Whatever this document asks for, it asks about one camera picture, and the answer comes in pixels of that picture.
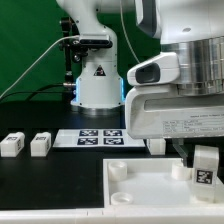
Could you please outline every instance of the green backdrop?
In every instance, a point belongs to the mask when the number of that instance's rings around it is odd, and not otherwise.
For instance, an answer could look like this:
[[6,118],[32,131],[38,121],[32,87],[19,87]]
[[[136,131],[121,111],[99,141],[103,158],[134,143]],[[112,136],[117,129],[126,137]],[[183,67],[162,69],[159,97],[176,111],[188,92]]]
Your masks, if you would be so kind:
[[[10,86],[40,54],[62,37],[59,20],[66,16],[55,0],[0,0],[0,93]],[[128,69],[136,62],[125,41],[120,15],[99,15],[101,23],[112,28],[118,36],[118,72],[126,79]],[[124,15],[130,42],[144,61],[160,51],[158,40],[142,33],[135,22],[135,14]],[[73,65],[77,77],[80,65]],[[42,86],[64,81],[63,52],[56,47],[13,90],[34,91]],[[17,95],[7,100],[23,100]],[[41,95],[36,99],[60,99],[60,96]]]

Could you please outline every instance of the black tabletop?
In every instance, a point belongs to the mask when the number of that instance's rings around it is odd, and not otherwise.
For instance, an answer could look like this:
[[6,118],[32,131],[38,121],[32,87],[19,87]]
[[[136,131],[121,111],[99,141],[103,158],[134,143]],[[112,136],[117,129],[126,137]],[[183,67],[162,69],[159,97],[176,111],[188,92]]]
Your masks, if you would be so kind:
[[103,159],[144,158],[146,151],[54,150],[32,158],[30,142],[58,129],[124,129],[124,114],[91,117],[72,112],[61,102],[0,104],[0,140],[24,132],[25,148],[16,158],[0,158],[0,210],[99,208],[103,202]]

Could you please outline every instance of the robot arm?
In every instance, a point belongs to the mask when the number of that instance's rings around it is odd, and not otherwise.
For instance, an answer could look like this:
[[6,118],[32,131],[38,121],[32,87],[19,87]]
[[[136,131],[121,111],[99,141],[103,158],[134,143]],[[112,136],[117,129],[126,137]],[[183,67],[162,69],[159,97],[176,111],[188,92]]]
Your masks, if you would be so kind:
[[[120,12],[120,0],[57,0],[74,20],[79,44],[88,48],[82,73],[76,79],[72,109],[88,114],[108,114],[123,105],[123,81],[117,73],[117,36],[99,23],[97,13]],[[134,0],[122,0],[125,11],[134,10]]]
[[[120,12],[120,0],[56,0],[76,22],[80,34],[104,34],[97,13]],[[134,9],[134,0],[122,0],[125,11]]]

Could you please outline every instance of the white robot body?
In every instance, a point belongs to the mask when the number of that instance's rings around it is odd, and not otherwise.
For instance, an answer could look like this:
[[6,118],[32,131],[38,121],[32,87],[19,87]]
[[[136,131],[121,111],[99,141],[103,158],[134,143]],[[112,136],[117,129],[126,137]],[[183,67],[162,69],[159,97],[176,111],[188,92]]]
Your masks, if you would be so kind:
[[223,136],[224,1],[135,0],[162,52],[133,67],[125,105],[133,138]]
[[[109,49],[89,50],[83,58],[82,73],[76,81],[76,98],[71,102],[83,112],[96,113],[119,108],[124,103],[123,80],[117,72],[117,36],[99,23],[97,13],[120,12],[120,0],[57,0],[72,17],[80,35],[108,36]],[[124,11],[134,10],[134,0],[123,0]]]

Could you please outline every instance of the white block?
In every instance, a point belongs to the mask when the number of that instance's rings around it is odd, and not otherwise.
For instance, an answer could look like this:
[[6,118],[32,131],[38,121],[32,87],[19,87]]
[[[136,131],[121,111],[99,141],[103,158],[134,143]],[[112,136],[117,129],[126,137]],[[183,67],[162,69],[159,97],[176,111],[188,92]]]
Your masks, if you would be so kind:
[[166,141],[161,139],[147,139],[146,145],[151,155],[165,155]]
[[214,202],[219,165],[219,149],[196,145],[192,193],[194,200]]
[[25,135],[22,132],[11,133],[1,142],[2,157],[16,157],[24,148]]
[[45,157],[51,148],[51,134],[38,133],[30,143],[32,157]]

